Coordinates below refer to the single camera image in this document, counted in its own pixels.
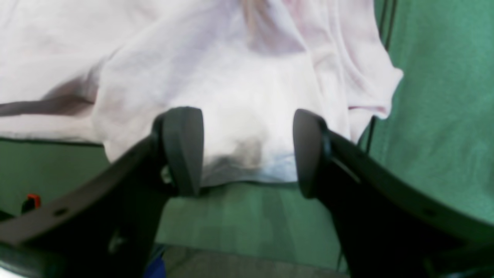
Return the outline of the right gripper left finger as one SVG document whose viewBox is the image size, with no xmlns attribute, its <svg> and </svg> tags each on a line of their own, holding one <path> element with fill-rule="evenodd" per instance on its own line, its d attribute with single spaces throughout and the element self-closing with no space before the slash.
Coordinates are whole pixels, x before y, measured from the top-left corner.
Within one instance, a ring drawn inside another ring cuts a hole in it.
<svg viewBox="0 0 494 278">
<path fill-rule="evenodd" d="M 103 173 L 1 223 L 2 278 L 142 278 L 163 209 L 199 194 L 201 109 L 178 107 Z"/>
</svg>

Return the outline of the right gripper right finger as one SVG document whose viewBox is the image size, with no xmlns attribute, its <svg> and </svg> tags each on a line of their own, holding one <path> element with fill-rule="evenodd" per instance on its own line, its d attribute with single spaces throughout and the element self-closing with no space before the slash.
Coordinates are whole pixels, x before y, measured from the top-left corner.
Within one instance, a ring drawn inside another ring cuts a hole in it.
<svg viewBox="0 0 494 278">
<path fill-rule="evenodd" d="M 298 109 L 298 184 L 332 215 L 352 278 L 492 278 L 493 225 L 388 172 L 325 120 Z"/>
</svg>

